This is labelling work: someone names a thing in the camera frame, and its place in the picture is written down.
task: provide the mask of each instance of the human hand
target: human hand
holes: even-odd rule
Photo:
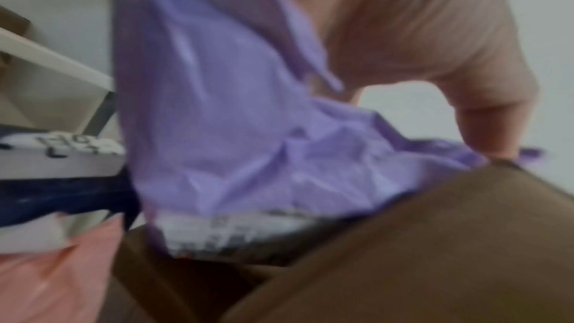
[[[346,96],[426,80],[454,107],[465,142],[511,159],[536,103],[507,0],[295,0],[309,15]]]

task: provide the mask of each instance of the wall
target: wall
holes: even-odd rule
[[[533,170],[574,192],[574,0],[510,0],[542,100],[524,139],[546,149]],[[432,86],[409,83],[373,87],[361,105],[381,112],[411,137],[460,139],[451,108]]]
[[[109,0],[0,0],[28,18],[27,37],[99,71],[109,73]],[[95,86],[15,60],[0,85],[34,125],[81,128],[105,92]]]

